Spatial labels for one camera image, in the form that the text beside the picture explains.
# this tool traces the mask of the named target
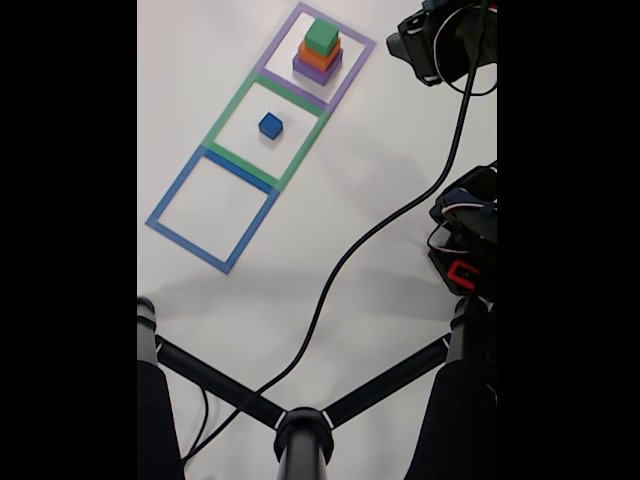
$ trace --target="black cable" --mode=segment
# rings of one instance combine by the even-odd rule
[[[198,445],[198,442],[200,441],[200,437],[204,433],[204,428],[207,426],[207,420],[209,420],[209,399],[207,398],[207,391],[202,387],[200,387],[200,390],[202,390],[202,398],[204,399],[204,418],[202,419],[202,425],[200,426],[200,431],[198,432],[196,439],[193,441],[193,445],[191,445],[191,448],[187,452],[187,455],[189,455],[191,452],[195,450],[196,445]]]
[[[496,15],[498,14],[497,11],[494,10],[489,10],[492,13],[495,13]],[[442,30],[444,28],[445,25],[442,25],[440,27],[440,30]],[[439,62],[438,62],[438,54],[436,52],[436,48],[435,48],[435,43],[434,43],[434,48],[433,48],[433,56],[434,56],[434,61],[436,63],[436,68],[438,70],[438,75],[440,75],[440,78],[442,79],[442,81],[444,83],[446,83],[450,88],[452,88],[453,90],[455,90],[456,92],[464,95],[464,91],[460,90],[458,87],[456,87],[452,82],[450,82],[449,80],[447,80],[446,78],[444,78],[444,76],[442,75],[442,73],[440,72],[440,69],[438,68],[440,66]],[[498,88],[498,82],[496,81],[496,83],[493,84],[493,87],[491,87],[489,90],[487,90],[486,92],[482,92],[482,93],[471,93],[472,97],[484,97],[485,95],[489,95],[490,93],[493,93],[496,89]]]
[[[291,371],[296,367],[296,365],[298,365],[298,363],[302,359],[302,356],[304,355],[304,352],[307,350],[309,343],[311,342],[311,337],[313,336],[313,332],[315,331],[316,325],[318,324],[318,319],[320,318],[320,312],[322,311],[322,306],[324,305],[324,301],[327,298],[329,289],[331,288],[333,281],[336,279],[338,272],[340,272],[340,269],[344,266],[345,263],[347,263],[347,260],[349,260],[351,255],[353,255],[356,252],[356,250],[358,250],[358,248],[360,248],[367,240],[373,237],[376,233],[378,233],[384,227],[386,227],[391,222],[393,222],[397,218],[407,213],[409,210],[413,209],[414,207],[417,207],[422,202],[427,200],[431,195],[433,195],[436,192],[436,190],[438,190],[438,188],[442,186],[442,184],[446,180],[447,176],[449,175],[449,172],[451,171],[451,167],[453,167],[453,160],[455,159],[456,152],[458,151],[458,145],[460,144],[460,137],[462,136],[462,126],[464,125],[464,120],[467,116],[467,108],[469,107],[469,100],[471,99],[471,88],[473,87],[473,81],[475,80],[475,77],[476,77],[476,70],[478,68],[478,61],[480,59],[480,45],[482,44],[482,40],[484,38],[484,27],[487,20],[488,6],[489,6],[488,0],[482,0],[482,13],[480,15],[481,26],[480,26],[480,33],[478,35],[478,48],[476,49],[476,52],[473,57],[473,62],[471,63],[471,68],[469,69],[469,76],[467,77],[467,85],[465,86],[464,96],[462,97],[462,103],[460,105],[460,113],[458,114],[458,121],[456,123],[456,129],[453,134],[451,149],[449,150],[449,157],[447,158],[447,162],[445,163],[444,170],[442,171],[442,173],[440,174],[436,182],[431,187],[429,187],[429,189],[426,192],[424,192],[418,198],[409,202],[404,207],[400,208],[399,210],[395,211],[394,213],[389,215],[387,218],[382,220],[380,223],[374,226],[371,230],[365,233],[362,237],[360,237],[360,239],[356,243],[354,243],[349,250],[347,250],[347,252],[338,261],[336,266],[333,267],[333,270],[331,271],[331,274],[329,275],[329,278],[327,279],[327,282],[325,283],[324,288],[322,289],[322,293],[320,294],[320,299],[318,300],[318,305],[316,306],[316,310],[313,313],[313,318],[311,319],[311,324],[309,325],[309,329],[307,330],[307,335],[305,336],[304,341],[302,342],[302,346],[300,347],[300,350],[296,354],[293,361],[282,372],[280,372],[278,375],[273,377],[271,380],[265,383],[262,387],[256,390],[252,395],[250,395],[244,402],[240,404],[240,406],[231,415],[229,415],[229,417],[224,422],[222,422],[222,424],[218,428],[216,428],[216,430],[211,435],[209,435],[193,451],[189,452],[187,456],[182,460],[183,465],[186,464],[186,462],[189,461],[191,458],[193,458],[195,455],[197,455],[214,438],[216,438],[220,434],[220,432],[222,432],[238,415],[240,415],[240,412],[242,412],[242,409],[246,407],[252,400],[262,395],[269,388],[273,387],[276,383],[278,383],[280,380],[286,377],[289,373],[291,373]]]

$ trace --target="white table surface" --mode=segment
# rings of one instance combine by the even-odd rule
[[[322,286],[366,230],[422,193],[446,160],[461,95],[418,82],[385,38],[417,0],[308,2],[378,45],[229,276],[144,225],[297,2],[138,0],[138,294],[158,332],[257,389],[298,351]],[[482,70],[480,81],[484,81]],[[473,98],[447,185],[496,152],[497,93]],[[456,298],[426,258],[427,202],[344,268],[298,367],[265,397],[322,409],[448,331]],[[199,388],[164,369],[182,453]],[[406,474],[435,372],[334,431],[329,480]],[[212,396],[211,432],[233,408]],[[238,417],[189,480],[275,479],[274,432]]]

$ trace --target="block tower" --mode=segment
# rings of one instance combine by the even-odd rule
[[[298,47],[293,69],[320,85],[326,85],[342,62],[338,28],[316,18]]]

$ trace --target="orange block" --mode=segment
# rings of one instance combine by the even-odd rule
[[[309,47],[307,47],[304,43],[304,40],[298,47],[298,55],[300,56],[300,59],[317,68],[321,72],[327,71],[327,68],[329,68],[329,65],[331,65],[331,62],[334,58],[336,58],[336,55],[338,55],[339,51],[340,37],[338,37],[338,41],[333,46],[333,49],[329,52],[329,55],[327,55],[326,57],[323,57],[319,53],[316,53]]]

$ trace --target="purple square outline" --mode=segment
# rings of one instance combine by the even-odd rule
[[[320,100],[315,95],[312,95],[306,90],[301,89],[300,87],[292,84],[291,82],[285,80],[279,75],[276,75],[270,70],[267,70],[266,68],[267,62],[269,61],[273,53],[276,51],[276,49],[278,48],[278,45],[280,45],[280,42],[282,42],[282,40],[287,35],[287,33],[289,32],[289,30],[291,29],[293,24],[296,22],[296,20],[298,19],[301,13],[307,13],[312,17],[322,18],[323,20],[327,20],[328,22],[333,23],[339,28],[340,33],[343,33],[364,45],[364,50],[358,57],[358,60],[356,60],[356,63],[353,65],[353,67],[351,68],[351,70],[349,71],[345,79],[342,81],[342,84],[340,85],[340,87],[338,87],[338,90],[333,95],[333,98],[331,98],[331,101],[329,101],[328,104]],[[353,80],[356,78],[356,75],[358,75],[358,72],[362,69],[365,62],[369,58],[369,55],[371,55],[371,52],[373,51],[373,48],[375,46],[376,46],[376,42],[374,42],[370,38],[367,38],[364,35],[353,31],[351,28],[338,22],[337,20],[334,20],[333,18],[325,15],[324,13],[319,12],[315,8],[300,2],[293,9],[293,12],[291,12],[291,15],[289,15],[289,18],[287,18],[287,20],[284,22],[284,24],[282,25],[282,27],[280,28],[280,30],[278,31],[274,39],[267,46],[267,49],[264,51],[264,53],[260,57],[260,60],[258,60],[258,63],[256,63],[256,66],[254,67],[254,69],[260,75],[267,77],[269,80],[283,86],[288,90],[291,90],[293,93],[311,102],[316,107],[323,109],[325,112],[333,113],[333,111],[338,106],[338,103],[340,103],[340,100],[342,100],[342,97],[344,97],[344,94],[347,93],[347,90],[351,86],[351,83],[353,83]]]

